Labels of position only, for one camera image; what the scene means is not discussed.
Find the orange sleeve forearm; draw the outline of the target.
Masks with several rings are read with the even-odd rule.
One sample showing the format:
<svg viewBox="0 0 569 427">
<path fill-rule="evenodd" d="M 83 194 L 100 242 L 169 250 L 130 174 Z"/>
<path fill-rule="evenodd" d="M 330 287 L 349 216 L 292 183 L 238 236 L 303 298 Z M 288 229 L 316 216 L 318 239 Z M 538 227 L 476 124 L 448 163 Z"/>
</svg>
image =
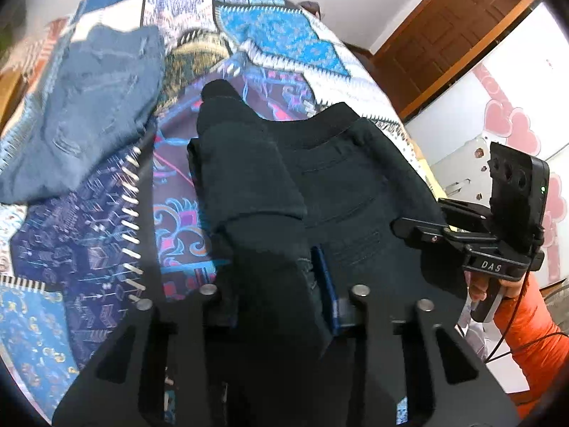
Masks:
<svg viewBox="0 0 569 427">
<path fill-rule="evenodd" d="M 519 307 L 505 341 L 527 379 L 528 399 L 517 406 L 520 418 L 524 418 L 567 366 L 568 337 L 561 334 L 551 317 L 533 276 L 518 297 L 505 299 L 499 305 L 494 322 L 501 333 L 516 306 Z"/>
</svg>

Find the person's right hand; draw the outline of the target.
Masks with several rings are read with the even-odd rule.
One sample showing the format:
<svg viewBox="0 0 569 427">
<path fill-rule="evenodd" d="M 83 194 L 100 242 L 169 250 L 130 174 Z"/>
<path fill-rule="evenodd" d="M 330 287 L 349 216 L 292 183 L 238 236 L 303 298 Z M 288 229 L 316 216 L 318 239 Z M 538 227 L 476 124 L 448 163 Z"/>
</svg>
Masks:
<svg viewBox="0 0 569 427">
<path fill-rule="evenodd" d="M 468 277 L 468 287 L 470 299 L 473 302 L 480 302 L 487 299 L 490 291 L 491 276 L 480 272 L 466 272 Z M 504 299 L 516 301 L 523 294 L 528 285 L 528 279 L 518 281 L 499 280 L 500 286 L 504 288 Z"/>
</svg>

